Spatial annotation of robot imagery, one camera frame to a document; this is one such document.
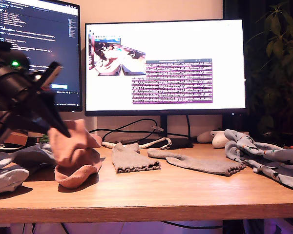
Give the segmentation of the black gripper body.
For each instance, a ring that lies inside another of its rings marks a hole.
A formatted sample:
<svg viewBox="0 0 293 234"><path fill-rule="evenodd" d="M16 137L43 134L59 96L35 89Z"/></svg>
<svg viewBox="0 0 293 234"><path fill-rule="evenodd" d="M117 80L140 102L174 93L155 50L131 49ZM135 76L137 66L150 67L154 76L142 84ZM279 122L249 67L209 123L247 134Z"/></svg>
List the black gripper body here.
<svg viewBox="0 0 293 234"><path fill-rule="evenodd" d="M53 115L55 93L49 88L42 88L24 74L9 73L4 76L4 109L16 113Z"/></svg>

